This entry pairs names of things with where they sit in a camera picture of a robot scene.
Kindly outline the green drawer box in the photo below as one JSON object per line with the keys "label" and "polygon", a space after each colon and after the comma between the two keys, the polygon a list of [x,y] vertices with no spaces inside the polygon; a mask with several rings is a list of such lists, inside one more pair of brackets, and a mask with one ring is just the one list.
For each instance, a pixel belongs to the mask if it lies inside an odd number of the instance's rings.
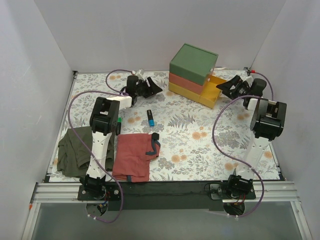
{"label": "green drawer box", "polygon": [[203,86],[214,71],[217,53],[185,43],[169,63],[169,72]]}

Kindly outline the green cap highlighter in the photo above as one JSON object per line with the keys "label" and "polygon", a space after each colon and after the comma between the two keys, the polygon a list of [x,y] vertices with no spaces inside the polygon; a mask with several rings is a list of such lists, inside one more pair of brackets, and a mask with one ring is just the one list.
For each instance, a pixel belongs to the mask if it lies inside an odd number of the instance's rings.
{"label": "green cap highlighter", "polygon": [[122,129],[122,118],[118,117],[117,119],[117,125],[116,125],[116,130],[115,130],[115,135],[118,136],[121,134],[121,129]]}

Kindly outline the yellow drawer box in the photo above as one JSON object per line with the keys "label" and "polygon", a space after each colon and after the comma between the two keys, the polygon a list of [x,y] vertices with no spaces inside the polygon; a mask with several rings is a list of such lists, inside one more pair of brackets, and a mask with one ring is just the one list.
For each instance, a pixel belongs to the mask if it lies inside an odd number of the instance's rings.
{"label": "yellow drawer box", "polygon": [[225,82],[225,79],[210,75],[203,85],[199,85],[173,73],[169,73],[168,89],[171,92],[213,109],[221,93],[217,85]]}

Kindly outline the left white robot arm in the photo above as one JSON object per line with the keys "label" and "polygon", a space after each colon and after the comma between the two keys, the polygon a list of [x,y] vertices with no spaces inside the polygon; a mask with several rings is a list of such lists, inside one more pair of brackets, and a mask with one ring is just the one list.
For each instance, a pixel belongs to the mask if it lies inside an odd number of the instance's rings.
{"label": "left white robot arm", "polygon": [[107,193],[104,184],[110,176],[105,163],[108,145],[114,136],[118,136],[118,144],[112,178],[132,183],[149,181],[150,162],[159,156],[161,149],[160,135],[156,132],[120,134],[118,116],[120,110],[133,106],[137,97],[147,99],[161,91],[151,77],[144,79],[141,73],[133,73],[127,77],[120,96],[96,99],[89,121],[92,131],[90,162],[85,178],[80,180],[95,200],[103,199]]}

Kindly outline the red drawer box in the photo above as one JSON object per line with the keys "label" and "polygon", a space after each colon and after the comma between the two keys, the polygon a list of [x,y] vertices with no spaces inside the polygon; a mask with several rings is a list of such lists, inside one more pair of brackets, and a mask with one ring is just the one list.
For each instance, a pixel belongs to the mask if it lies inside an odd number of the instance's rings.
{"label": "red drawer box", "polygon": [[183,77],[180,77],[178,75],[175,75],[173,73],[169,73],[169,82],[173,83],[177,86],[180,86],[184,89],[187,89],[193,93],[196,93],[198,95],[200,95],[203,90],[205,89],[205,86],[207,85],[208,81],[205,80],[203,85],[197,84],[193,81],[187,80]]}

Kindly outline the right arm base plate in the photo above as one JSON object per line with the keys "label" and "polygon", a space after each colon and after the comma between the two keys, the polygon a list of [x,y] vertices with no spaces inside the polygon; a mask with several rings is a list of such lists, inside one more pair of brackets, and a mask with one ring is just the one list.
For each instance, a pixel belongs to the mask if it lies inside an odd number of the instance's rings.
{"label": "right arm base plate", "polygon": [[238,200],[245,197],[246,200],[256,199],[253,183],[239,181],[229,183],[228,181],[216,181],[208,185],[212,200]]}

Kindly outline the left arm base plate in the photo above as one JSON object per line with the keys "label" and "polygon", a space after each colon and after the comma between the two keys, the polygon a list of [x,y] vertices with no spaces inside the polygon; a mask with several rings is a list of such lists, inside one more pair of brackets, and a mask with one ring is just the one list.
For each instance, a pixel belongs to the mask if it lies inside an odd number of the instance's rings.
{"label": "left arm base plate", "polygon": [[120,188],[115,182],[103,179],[80,178],[77,199],[79,201],[119,201],[122,199]]}

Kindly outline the blue cap highlighter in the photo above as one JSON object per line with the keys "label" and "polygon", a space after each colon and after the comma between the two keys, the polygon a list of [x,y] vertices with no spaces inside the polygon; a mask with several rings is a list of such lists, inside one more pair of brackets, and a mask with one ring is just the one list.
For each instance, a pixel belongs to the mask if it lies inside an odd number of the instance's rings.
{"label": "blue cap highlighter", "polygon": [[146,111],[147,113],[147,118],[148,118],[148,124],[150,127],[154,127],[155,126],[155,122],[154,122],[154,118],[153,118],[153,114],[152,111],[150,109],[148,109]]}

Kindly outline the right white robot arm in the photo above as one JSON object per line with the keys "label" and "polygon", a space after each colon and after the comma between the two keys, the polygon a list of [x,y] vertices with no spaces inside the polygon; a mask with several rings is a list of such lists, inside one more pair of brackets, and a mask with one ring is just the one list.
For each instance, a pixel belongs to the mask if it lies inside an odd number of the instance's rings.
{"label": "right white robot arm", "polygon": [[247,150],[226,184],[225,193],[232,199],[251,193],[255,168],[266,148],[284,129],[287,104],[263,98],[263,91],[268,83],[265,79],[251,76],[242,80],[236,75],[216,86],[229,99],[242,99],[244,108],[253,112]]}

